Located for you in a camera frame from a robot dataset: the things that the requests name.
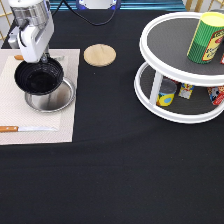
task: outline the round wooden disc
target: round wooden disc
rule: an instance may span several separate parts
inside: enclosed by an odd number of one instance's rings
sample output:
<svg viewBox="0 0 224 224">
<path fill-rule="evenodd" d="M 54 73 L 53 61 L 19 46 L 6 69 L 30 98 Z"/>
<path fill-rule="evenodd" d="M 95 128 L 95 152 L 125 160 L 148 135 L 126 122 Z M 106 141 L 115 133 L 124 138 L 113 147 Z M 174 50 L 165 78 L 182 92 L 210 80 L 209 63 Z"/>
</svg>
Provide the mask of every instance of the round wooden disc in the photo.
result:
<svg viewBox="0 0 224 224">
<path fill-rule="evenodd" d="M 96 44 L 88 47 L 84 52 L 85 61 L 96 67 L 111 64 L 116 58 L 115 50 L 104 44 Z"/>
</svg>

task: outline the knife handle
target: knife handle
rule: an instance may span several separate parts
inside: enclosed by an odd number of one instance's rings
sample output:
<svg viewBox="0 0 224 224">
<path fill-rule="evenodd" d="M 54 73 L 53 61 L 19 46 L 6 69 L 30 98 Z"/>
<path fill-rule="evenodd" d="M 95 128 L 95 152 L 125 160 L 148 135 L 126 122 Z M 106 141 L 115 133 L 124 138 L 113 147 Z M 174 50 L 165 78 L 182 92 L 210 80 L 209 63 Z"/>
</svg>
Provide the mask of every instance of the knife handle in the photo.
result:
<svg viewBox="0 0 224 224">
<path fill-rule="evenodd" d="M 14 58 L 16 60 L 22 60 L 22 61 L 24 60 L 22 55 L 15 55 Z"/>
<path fill-rule="evenodd" d="M 0 126 L 0 132 L 17 132 L 18 129 L 17 126 Z"/>
</svg>

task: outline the stainless steel bowl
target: stainless steel bowl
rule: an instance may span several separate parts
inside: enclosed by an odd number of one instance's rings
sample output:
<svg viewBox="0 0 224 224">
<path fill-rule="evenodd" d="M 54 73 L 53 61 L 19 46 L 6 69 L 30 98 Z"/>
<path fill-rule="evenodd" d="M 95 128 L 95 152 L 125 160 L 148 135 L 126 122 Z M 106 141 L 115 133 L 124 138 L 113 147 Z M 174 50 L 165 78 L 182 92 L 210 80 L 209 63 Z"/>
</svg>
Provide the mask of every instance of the stainless steel bowl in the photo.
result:
<svg viewBox="0 0 224 224">
<path fill-rule="evenodd" d="M 48 95 L 31 95 L 25 93 L 27 104 L 34 110 L 51 113 L 67 107 L 76 96 L 75 85 L 67 78 L 63 78 L 61 85 Z"/>
</svg>

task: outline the can label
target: can label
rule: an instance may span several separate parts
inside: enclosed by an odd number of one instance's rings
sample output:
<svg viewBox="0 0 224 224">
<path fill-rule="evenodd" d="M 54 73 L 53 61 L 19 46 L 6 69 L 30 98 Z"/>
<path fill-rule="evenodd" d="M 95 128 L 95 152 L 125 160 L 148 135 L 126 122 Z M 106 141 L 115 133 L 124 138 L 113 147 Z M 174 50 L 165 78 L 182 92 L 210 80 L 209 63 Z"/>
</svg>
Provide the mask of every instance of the can label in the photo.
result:
<svg viewBox="0 0 224 224">
<path fill-rule="evenodd" d="M 194 90 L 193 85 L 188 85 L 186 83 L 182 83 L 180 92 L 179 92 L 179 96 L 186 98 L 186 99 L 190 99 L 193 90 Z"/>
<path fill-rule="evenodd" d="M 164 93 L 159 93 L 157 97 L 157 102 L 156 105 L 158 106 L 169 106 L 174 98 L 174 93 L 172 94 L 164 94 Z"/>
<path fill-rule="evenodd" d="M 210 61 L 215 56 L 215 53 L 220 43 L 222 42 L 223 37 L 224 37 L 224 29 L 216 31 L 215 33 L 212 34 L 212 37 L 203 55 L 202 61 Z"/>
</svg>

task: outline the black tablecloth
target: black tablecloth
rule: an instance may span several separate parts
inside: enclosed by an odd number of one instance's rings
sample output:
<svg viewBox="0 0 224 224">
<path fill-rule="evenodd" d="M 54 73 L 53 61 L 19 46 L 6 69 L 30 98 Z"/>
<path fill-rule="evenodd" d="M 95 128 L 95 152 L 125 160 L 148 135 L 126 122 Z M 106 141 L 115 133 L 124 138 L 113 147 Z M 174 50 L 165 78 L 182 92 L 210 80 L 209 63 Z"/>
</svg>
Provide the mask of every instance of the black tablecloth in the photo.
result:
<svg viewBox="0 0 224 224">
<path fill-rule="evenodd" d="M 73 142 L 0 147 L 0 223 L 223 224 L 224 114 L 173 123 L 134 92 L 142 30 L 164 13 L 120 10 L 102 27 L 56 14 L 50 48 L 81 49 Z M 93 44 L 113 47 L 115 62 L 88 65 Z"/>
</svg>

